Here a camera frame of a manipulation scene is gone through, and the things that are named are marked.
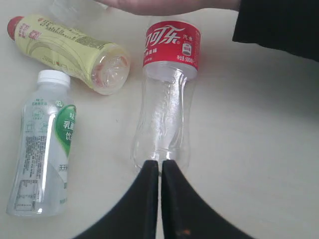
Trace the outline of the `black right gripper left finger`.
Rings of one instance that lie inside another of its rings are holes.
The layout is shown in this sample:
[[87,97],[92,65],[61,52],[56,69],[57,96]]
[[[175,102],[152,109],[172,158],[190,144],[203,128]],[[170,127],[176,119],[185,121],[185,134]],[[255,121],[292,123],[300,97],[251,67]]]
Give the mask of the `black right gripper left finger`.
[[120,201],[78,239],[154,239],[157,231],[159,165],[147,160]]

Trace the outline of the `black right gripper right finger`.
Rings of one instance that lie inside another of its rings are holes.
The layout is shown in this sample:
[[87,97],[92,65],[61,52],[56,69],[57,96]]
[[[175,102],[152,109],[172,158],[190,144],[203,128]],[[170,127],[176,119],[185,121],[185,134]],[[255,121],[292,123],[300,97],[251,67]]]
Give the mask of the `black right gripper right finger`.
[[196,193],[175,161],[161,171],[161,217],[165,239],[250,239]]

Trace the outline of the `black sleeved forearm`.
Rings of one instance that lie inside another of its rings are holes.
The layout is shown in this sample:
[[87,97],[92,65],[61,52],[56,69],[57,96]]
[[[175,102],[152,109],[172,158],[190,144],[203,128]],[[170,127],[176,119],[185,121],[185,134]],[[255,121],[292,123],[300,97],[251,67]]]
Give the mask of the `black sleeved forearm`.
[[233,41],[319,60],[318,0],[243,0]]

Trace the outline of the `open human hand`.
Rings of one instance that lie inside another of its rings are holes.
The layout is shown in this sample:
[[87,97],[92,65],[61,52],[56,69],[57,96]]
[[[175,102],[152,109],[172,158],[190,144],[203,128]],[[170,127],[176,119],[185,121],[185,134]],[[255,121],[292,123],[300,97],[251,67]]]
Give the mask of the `open human hand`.
[[239,0],[100,0],[99,3],[135,15],[169,16],[205,8],[239,10]]

